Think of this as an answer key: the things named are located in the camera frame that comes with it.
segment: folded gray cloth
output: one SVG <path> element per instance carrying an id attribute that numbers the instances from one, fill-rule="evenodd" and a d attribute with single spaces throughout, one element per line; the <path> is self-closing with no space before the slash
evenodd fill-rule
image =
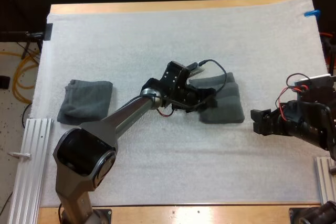
<path id="1" fill-rule="evenodd" d="M 109 81 L 71 80 L 65 87 L 65 98 L 57 121 L 79 125 L 98 121 L 107 116 L 113 84 Z"/>
<path id="2" fill-rule="evenodd" d="M 204 79 L 189 80 L 196 88 L 219 89 L 225 80 L 225 75 Z M 217 107 L 199 111 L 199 120 L 204 123 L 242 123 L 245 119 L 240 103 L 239 87 L 233 73 L 227 73 L 224 88 L 216 95 Z"/>

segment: black cable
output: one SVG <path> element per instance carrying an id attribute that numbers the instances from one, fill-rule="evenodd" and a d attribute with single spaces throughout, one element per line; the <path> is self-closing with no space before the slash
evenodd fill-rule
<path id="1" fill-rule="evenodd" d="M 31 50 L 30 48 L 25 48 L 24 46 L 22 46 L 19 42 L 16 42 L 19 46 L 21 46 L 25 51 L 26 53 L 28 53 L 29 55 L 31 55 L 28 51 L 31 51 L 33 53 L 35 53 L 33 50 Z"/>
<path id="2" fill-rule="evenodd" d="M 7 200 L 6 200 L 5 204 L 4 204 L 4 206 L 2 207 L 1 212 L 0 212 L 0 216 L 2 215 L 2 212 L 5 210 L 5 207 L 6 207 L 7 203 L 8 203 L 8 201 L 9 201 L 9 199 L 11 198 L 12 194 L 13 194 L 13 192 L 10 193 L 10 195 L 9 195 L 9 197 L 7 198 Z"/>
<path id="3" fill-rule="evenodd" d="M 198 66 L 200 67 L 200 66 L 206 64 L 206 63 L 209 62 L 209 61 L 210 61 L 210 62 L 213 62 L 213 63 L 215 63 L 217 66 L 219 66 L 219 68 L 224 72 L 224 75 L 225 75 L 225 80 L 224 80 L 223 85 L 222 85 L 219 89 L 216 90 L 216 94 L 217 94 L 218 92 L 220 92 L 220 90 L 223 89 L 223 87 L 224 87 L 225 84 L 226 84 L 226 81 L 227 81 L 227 73 L 226 73 L 225 69 L 222 67 L 222 65 L 219 64 L 217 61 L 215 61 L 215 60 L 213 60 L 213 59 L 202 60 L 201 62 L 198 63 Z"/>
<path id="4" fill-rule="evenodd" d="M 31 54 L 30 54 L 30 52 L 29 51 L 31 51 L 31 52 L 33 52 L 33 53 L 35 53 L 34 51 L 32 51 L 31 49 L 26 49 L 24 46 L 22 46 L 19 42 L 17 42 L 17 44 L 19 45 L 19 46 L 21 46 L 23 49 L 24 49 L 24 51 L 27 53 L 27 54 L 29 54 L 29 56 L 31 56 L 31 58 L 32 58 L 32 60 L 36 63 L 36 64 L 40 64 L 37 60 L 35 60 L 34 59 L 34 57 L 36 57 L 36 56 L 32 56 Z"/>
<path id="5" fill-rule="evenodd" d="M 289 80 L 289 78 L 291 78 L 292 76 L 304 76 L 304 77 L 306 77 L 308 80 L 310 80 L 310 83 L 312 84 L 311 79 L 310 79 L 308 76 L 306 76 L 305 74 L 303 74 L 303 73 L 292 73 L 292 74 L 289 75 L 289 76 L 287 77 L 287 79 L 286 79 L 286 85 L 287 85 L 287 87 L 289 87 L 289 88 L 295 88 L 295 87 L 296 87 L 296 86 L 291 86 L 291 85 L 288 84 L 288 80 Z"/>
<path id="6" fill-rule="evenodd" d="M 60 223 L 60 224 L 62 223 L 61 207 L 62 207 L 62 203 L 59 204 L 59 207 L 58 207 L 58 219 L 59 219 L 59 223 Z"/>
<path id="7" fill-rule="evenodd" d="M 28 104 L 27 107 L 25 107 L 25 110 L 24 110 L 23 113 L 22 113 L 21 122 L 22 122 L 22 126 L 23 126 L 23 128 L 26 127 L 26 126 L 25 126 L 25 123 L 24 123 L 25 113 L 26 113 L 27 109 L 28 109 L 31 105 L 32 105 L 31 103 Z"/>

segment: black mount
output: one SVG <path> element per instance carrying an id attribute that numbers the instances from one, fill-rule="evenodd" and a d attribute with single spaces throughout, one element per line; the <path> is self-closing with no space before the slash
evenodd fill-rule
<path id="1" fill-rule="evenodd" d="M 191 74 L 191 68 L 194 67 L 191 64 L 185 67 L 176 61 L 171 61 L 162 75 L 160 80 L 151 78 L 142 87 L 142 90 L 150 88 L 157 90 L 163 98 L 162 106 L 167 107 L 171 104 L 169 101 L 174 100 L 179 103 L 195 106 L 199 102 L 203 101 L 210 95 L 215 95 L 216 90 L 213 88 L 209 89 L 197 89 L 192 85 L 187 84 L 187 79 Z M 209 99 L 209 101 L 198 108 L 204 108 L 209 106 L 216 106 L 215 99 Z M 182 106 L 172 104 L 173 110 L 185 110 L 186 112 L 191 112 L 197 109 L 186 109 Z"/>

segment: cable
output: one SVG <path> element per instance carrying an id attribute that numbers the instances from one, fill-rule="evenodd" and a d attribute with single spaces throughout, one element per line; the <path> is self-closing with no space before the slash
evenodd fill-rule
<path id="1" fill-rule="evenodd" d="M 21 46 L 28 54 L 30 54 L 28 51 L 31 51 L 32 53 L 35 53 L 33 50 L 31 50 L 30 48 L 25 48 L 24 46 L 22 46 L 19 42 L 16 42 L 19 46 Z"/>
<path id="2" fill-rule="evenodd" d="M 18 67 L 17 67 L 17 69 L 16 69 L 16 71 L 15 71 L 15 73 L 14 73 L 13 84 L 12 84 L 12 91 L 13 91 L 13 95 L 14 95 L 14 97 L 15 97 L 18 101 L 23 102 L 23 103 L 27 103 L 27 104 L 32 103 L 32 101 L 31 101 L 30 99 L 25 98 L 23 95 L 21 95 L 20 92 L 19 92 L 18 89 L 17 89 L 17 86 L 19 86 L 19 87 L 23 87 L 24 89 L 32 89 L 32 88 L 34 88 L 34 86 L 28 86 L 28 87 L 25 87 L 25 86 L 22 86 L 21 84 L 20 84 L 20 85 L 18 84 L 19 77 L 20 77 L 25 71 L 27 71 L 27 70 L 29 70 L 29 69 L 32 69 L 32 68 L 36 68 L 36 67 L 38 67 L 38 64 L 34 63 L 33 65 L 30 65 L 30 66 L 24 68 L 25 64 L 27 64 L 29 61 L 32 61 L 32 57 L 26 57 L 25 59 L 23 59 L 23 60 L 19 63 L 19 65 L 18 65 Z"/>
<path id="3" fill-rule="evenodd" d="M 62 203 L 59 204 L 59 207 L 58 207 L 58 219 L 59 219 L 59 223 L 60 223 L 60 224 L 62 223 L 61 207 L 62 207 Z"/>
<path id="4" fill-rule="evenodd" d="M 225 86 L 226 81 L 227 81 L 227 74 L 226 74 L 225 69 L 222 67 L 222 65 L 219 64 L 217 61 L 215 61 L 215 60 L 213 60 L 213 59 L 210 59 L 210 60 L 202 60 L 201 62 L 198 63 L 198 66 L 200 67 L 200 66 L 206 64 L 206 63 L 209 62 L 209 61 L 211 61 L 211 62 L 215 63 L 217 66 L 219 66 L 219 68 L 224 72 L 224 75 L 225 75 L 225 80 L 224 80 L 223 85 L 222 85 L 219 89 L 216 90 L 216 94 L 217 94 L 217 93 L 220 92 L 220 90 L 222 90 L 223 87 Z"/>
<path id="5" fill-rule="evenodd" d="M 160 111 L 159 109 L 156 109 L 156 111 L 158 111 L 158 113 L 159 113 L 161 116 L 165 117 L 165 118 L 168 118 L 169 116 L 171 116 L 171 115 L 174 113 L 174 110 L 173 110 L 173 109 L 172 109 L 172 112 L 171 112 L 170 114 L 168 114 L 168 115 L 163 114 L 162 111 Z"/>
<path id="6" fill-rule="evenodd" d="M 5 210 L 5 207 L 6 207 L 7 203 L 8 203 L 8 201 L 9 201 L 9 199 L 11 198 L 12 194 L 13 194 L 13 192 L 10 193 L 10 195 L 9 195 L 9 197 L 7 198 L 7 200 L 6 200 L 5 204 L 4 204 L 4 206 L 2 207 L 1 212 L 0 212 L 0 216 L 2 215 L 2 212 Z"/>
<path id="7" fill-rule="evenodd" d="M 289 76 L 287 77 L 287 79 L 286 79 L 286 85 L 287 85 L 287 87 L 289 87 L 289 88 L 296 88 L 296 86 L 291 86 L 291 85 L 288 84 L 288 80 L 289 80 L 289 78 L 291 78 L 292 76 L 304 76 L 304 77 L 306 77 L 308 80 L 310 80 L 310 83 L 312 83 L 311 79 L 310 79 L 308 76 L 306 76 L 305 74 L 303 74 L 303 73 L 292 73 L 292 74 L 289 75 Z"/>
<path id="8" fill-rule="evenodd" d="M 26 48 L 25 48 L 24 46 L 22 46 L 19 42 L 17 42 L 17 44 L 18 44 L 19 46 L 21 46 L 21 47 L 24 49 L 24 52 L 26 52 L 27 54 L 29 54 L 29 56 L 32 57 L 33 61 L 34 61 L 36 64 L 39 65 L 39 62 L 37 62 L 37 60 L 34 59 L 34 57 L 36 57 L 36 55 L 38 54 L 38 52 L 34 52 L 34 51 L 32 51 L 31 49 L 29 49 L 29 48 L 26 49 Z"/>
<path id="9" fill-rule="evenodd" d="M 25 126 L 25 124 L 24 124 L 25 113 L 26 113 L 27 109 L 28 109 L 31 105 L 32 105 L 31 103 L 28 104 L 27 107 L 25 107 L 25 110 L 24 110 L 23 113 L 22 113 L 21 121 L 22 121 L 22 126 L 23 126 L 24 129 L 26 128 L 26 126 Z"/>
<path id="10" fill-rule="evenodd" d="M 329 37 L 329 38 L 334 37 L 334 35 L 330 34 L 330 33 L 320 33 L 320 35 L 323 35 L 323 36 L 326 36 L 326 37 Z"/>
<path id="11" fill-rule="evenodd" d="M 17 53 L 14 53 L 14 52 L 0 52 L 0 55 L 9 55 L 9 56 L 18 56 L 18 57 L 21 57 L 20 54 L 17 54 Z M 21 95 L 21 93 L 19 92 L 19 90 L 17 89 L 17 86 L 19 86 L 20 88 L 22 89 L 32 89 L 35 87 L 35 85 L 32 85 L 32 86 L 23 86 L 22 84 L 20 84 L 18 81 L 19 81 L 19 78 L 20 76 L 32 69 L 32 68 L 36 68 L 38 67 L 38 62 L 34 59 L 34 57 L 38 55 L 37 52 L 34 52 L 33 54 L 29 54 L 29 57 L 26 57 L 24 58 L 20 63 L 19 65 L 17 66 L 16 68 L 16 71 L 14 73 L 14 76 L 13 76 L 13 83 L 12 83 L 12 92 L 13 92 L 13 96 L 20 102 L 23 102 L 23 103 L 27 103 L 27 104 L 30 104 L 32 103 L 32 101 L 30 99 L 27 99 L 25 98 L 23 95 Z M 28 67 L 25 67 L 25 65 L 29 62 L 33 62 L 33 65 L 30 65 Z"/>
<path id="12" fill-rule="evenodd" d="M 15 52 L 0 52 L 0 55 L 12 55 L 12 56 L 18 56 L 18 57 L 22 56 L 20 54 L 15 53 Z"/>

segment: metal bracket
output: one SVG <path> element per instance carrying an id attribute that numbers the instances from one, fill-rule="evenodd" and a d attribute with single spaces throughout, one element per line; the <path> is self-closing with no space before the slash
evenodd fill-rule
<path id="1" fill-rule="evenodd" d="M 30 159 L 30 153 L 8 152 L 8 155 L 17 159 Z"/>
<path id="2" fill-rule="evenodd" d="M 319 182 L 321 203 L 336 201 L 335 160 L 330 157 L 316 157 L 315 164 Z"/>
<path id="3" fill-rule="evenodd" d="M 52 119 L 27 119 L 19 158 L 8 224 L 37 223 L 41 186 Z"/>

